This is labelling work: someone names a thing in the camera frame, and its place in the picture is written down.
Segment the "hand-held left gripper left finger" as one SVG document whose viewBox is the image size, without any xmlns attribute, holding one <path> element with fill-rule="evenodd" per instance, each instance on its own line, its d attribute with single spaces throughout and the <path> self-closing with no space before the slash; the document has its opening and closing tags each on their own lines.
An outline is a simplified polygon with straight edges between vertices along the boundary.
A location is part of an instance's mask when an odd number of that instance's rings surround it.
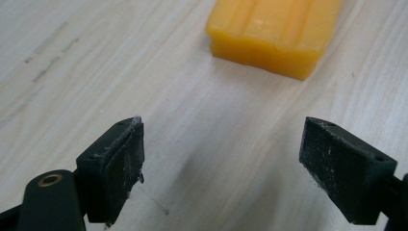
<svg viewBox="0 0 408 231">
<path fill-rule="evenodd" d="M 133 186 L 144 181 L 143 135 L 140 116 L 123 119 L 76 159 L 89 222 L 114 224 Z"/>
</svg>

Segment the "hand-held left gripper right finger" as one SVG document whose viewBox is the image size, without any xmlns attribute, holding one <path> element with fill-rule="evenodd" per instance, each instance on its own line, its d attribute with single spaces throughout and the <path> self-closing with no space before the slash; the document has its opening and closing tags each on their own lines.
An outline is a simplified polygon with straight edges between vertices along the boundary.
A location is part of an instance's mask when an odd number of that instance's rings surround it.
<svg viewBox="0 0 408 231">
<path fill-rule="evenodd" d="M 384 183 L 394 177 L 396 160 L 339 125 L 308 116 L 299 162 L 347 221 L 359 225 L 377 222 Z"/>
</svg>

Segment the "yellow soap bar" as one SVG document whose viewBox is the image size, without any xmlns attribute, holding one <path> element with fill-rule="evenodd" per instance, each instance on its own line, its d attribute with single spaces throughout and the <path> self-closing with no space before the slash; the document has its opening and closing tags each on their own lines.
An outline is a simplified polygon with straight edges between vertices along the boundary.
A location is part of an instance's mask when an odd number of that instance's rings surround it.
<svg viewBox="0 0 408 231">
<path fill-rule="evenodd" d="M 214 56 L 307 79 L 326 50 L 342 0 L 217 0 L 205 32 Z"/>
</svg>

